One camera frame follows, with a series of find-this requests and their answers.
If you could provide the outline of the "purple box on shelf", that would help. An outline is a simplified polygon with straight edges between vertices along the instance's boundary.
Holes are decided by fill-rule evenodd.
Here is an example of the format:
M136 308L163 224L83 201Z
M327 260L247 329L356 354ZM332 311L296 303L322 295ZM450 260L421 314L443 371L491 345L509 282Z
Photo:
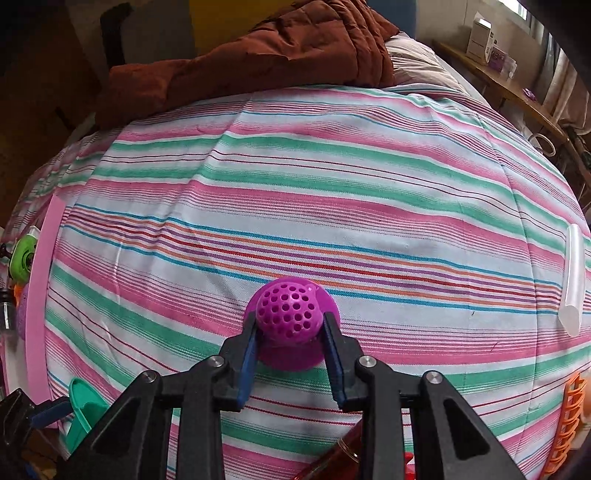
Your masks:
M517 62L497 46L491 50L488 66L504 78L513 78L517 70Z

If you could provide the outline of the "brown quilted blanket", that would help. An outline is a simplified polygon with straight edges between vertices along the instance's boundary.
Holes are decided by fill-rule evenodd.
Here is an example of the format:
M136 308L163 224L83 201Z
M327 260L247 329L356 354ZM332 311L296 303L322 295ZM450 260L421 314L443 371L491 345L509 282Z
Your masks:
M198 100L287 87L390 87L394 68L386 42L399 32L380 21L365 28L327 23L315 34L259 29L192 59L115 66L96 122L111 129Z

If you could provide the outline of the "white box on shelf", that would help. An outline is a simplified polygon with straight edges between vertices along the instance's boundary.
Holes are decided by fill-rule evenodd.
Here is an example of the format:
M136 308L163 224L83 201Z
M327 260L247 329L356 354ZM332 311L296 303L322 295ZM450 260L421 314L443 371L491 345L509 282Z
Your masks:
M491 56L494 44L493 25L480 13L474 17L472 30L469 37L466 55L483 65L486 65Z

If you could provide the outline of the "green white round toy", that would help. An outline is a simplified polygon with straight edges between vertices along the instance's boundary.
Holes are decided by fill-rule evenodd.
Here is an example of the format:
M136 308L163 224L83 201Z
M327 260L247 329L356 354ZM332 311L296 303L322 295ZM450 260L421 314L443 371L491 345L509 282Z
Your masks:
M25 285L29 282L40 233L39 228L31 226L13 248L9 263L9 275L16 284Z

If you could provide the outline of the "red cylindrical bottle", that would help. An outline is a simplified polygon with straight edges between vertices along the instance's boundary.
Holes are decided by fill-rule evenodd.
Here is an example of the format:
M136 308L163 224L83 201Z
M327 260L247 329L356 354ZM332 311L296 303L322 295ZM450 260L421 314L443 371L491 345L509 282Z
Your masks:
M359 479L362 447L363 422L359 421L331 449L297 473L294 480Z

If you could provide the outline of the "pink rimmed white tray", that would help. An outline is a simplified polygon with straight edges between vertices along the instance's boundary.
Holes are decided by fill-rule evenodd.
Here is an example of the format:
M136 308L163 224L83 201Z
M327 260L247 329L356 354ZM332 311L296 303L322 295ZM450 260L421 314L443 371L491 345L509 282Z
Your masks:
M24 338L1 335L1 367L6 391L21 388L34 403L51 398L45 350L45 308L53 252L66 203L53 196L40 230L25 309Z

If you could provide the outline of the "white plastic tube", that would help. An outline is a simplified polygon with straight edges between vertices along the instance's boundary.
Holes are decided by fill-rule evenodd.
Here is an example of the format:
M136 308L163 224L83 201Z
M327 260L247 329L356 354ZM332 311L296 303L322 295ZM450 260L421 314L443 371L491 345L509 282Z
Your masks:
M580 227L567 228L562 295L558 319L570 337L580 334L586 289L585 251Z

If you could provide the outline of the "wooden side shelf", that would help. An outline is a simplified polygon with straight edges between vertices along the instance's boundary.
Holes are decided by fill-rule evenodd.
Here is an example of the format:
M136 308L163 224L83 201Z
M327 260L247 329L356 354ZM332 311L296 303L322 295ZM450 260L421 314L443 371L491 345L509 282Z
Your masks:
M566 132L559 126L558 122L550 116L548 111L542 105L525 95L523 88L517 81L504 79L500 73L492 70L486 65L478 63L469 58L465 53L443 42L434 40L432 45L434 51L442 58L459 61L468 71L482 80L490 89L497 90L504 101L511 101L519 105L524 110L525 115L528 115L545 128L556 141L555 145L557 147L565 148L577 166L586 186L590 187L590 172L587 170L581 156L576 151L575 146Z

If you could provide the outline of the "beige curtain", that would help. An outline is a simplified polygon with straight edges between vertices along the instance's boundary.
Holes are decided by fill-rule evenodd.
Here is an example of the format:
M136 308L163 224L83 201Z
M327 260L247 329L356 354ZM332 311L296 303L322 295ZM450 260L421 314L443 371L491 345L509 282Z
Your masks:
M590 134L590 92L582 77L553 36L545 31L544 63L537 79L536 95L551 117L577 135Z

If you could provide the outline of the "orange ribbed plastic piece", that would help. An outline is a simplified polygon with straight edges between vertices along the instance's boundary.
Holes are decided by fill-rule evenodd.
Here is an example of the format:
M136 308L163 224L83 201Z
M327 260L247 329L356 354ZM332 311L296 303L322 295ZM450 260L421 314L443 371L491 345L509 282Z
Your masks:
M540 479L590 478L590 370L565 384L556 435Z

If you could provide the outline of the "magenta perforated dome toy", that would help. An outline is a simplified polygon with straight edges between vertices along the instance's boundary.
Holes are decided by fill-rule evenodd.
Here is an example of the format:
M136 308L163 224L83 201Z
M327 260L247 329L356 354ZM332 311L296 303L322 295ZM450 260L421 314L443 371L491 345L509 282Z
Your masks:
M243 314L256 319L259 362L287 372L320 365L324 361L320 332L325 313L341 320L335 299L311 280L283 277L260 287Z

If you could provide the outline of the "striped bed sheet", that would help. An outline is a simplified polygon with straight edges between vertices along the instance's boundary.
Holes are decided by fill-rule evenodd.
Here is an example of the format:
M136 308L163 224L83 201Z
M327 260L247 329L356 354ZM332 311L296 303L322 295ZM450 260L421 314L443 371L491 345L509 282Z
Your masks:
M280 277L317 282L342 330L399 371L437 369L524 475L540 476L590 323L559 322L560 171L448 88L308 87L197 102L65 147L29 179L12 244L65 211L45 292L41 384L107 400L184 371Z

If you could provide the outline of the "white pillow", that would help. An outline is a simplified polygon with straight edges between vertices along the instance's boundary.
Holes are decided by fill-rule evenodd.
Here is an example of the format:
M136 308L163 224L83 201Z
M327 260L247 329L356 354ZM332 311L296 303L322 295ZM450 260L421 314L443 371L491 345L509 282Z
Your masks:
M386 42L396 85L429 84L462 92L485 105L483 95L432 48L400 33Z

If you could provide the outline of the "green plastic stand toy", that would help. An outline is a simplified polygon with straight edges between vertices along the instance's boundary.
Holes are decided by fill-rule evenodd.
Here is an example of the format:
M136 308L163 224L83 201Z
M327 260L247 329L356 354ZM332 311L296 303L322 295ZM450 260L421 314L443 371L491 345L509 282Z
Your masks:
M92 430L109 404L86 380L73 378L68 388L73 417L66 435L66 448L72 453Z

